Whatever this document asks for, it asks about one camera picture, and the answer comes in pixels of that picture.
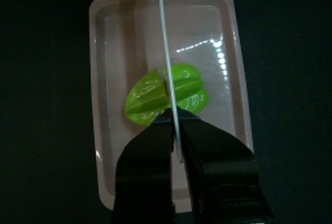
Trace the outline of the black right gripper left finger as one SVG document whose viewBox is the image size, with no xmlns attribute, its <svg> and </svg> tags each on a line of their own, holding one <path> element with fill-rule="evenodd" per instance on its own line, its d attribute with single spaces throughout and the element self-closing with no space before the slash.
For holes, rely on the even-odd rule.
<svg viewBox="0 0 332 224">
<path fill-rule="evenodd" d="M 172 114 L 166 110 L 127 143 L 115 167 L 111 224 L 174 224 Z"/>
</svg>

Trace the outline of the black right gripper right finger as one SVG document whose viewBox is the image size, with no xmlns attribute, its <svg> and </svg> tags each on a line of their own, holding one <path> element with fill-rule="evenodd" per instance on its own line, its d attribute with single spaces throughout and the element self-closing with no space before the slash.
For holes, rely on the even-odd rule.
<svg viewBox="0 0 332 224">
<path fill-rule="evenodd" d="M 191 112 L 179 125 L 194 224 L 273 224 L 253 151 Z"/>
</svg>

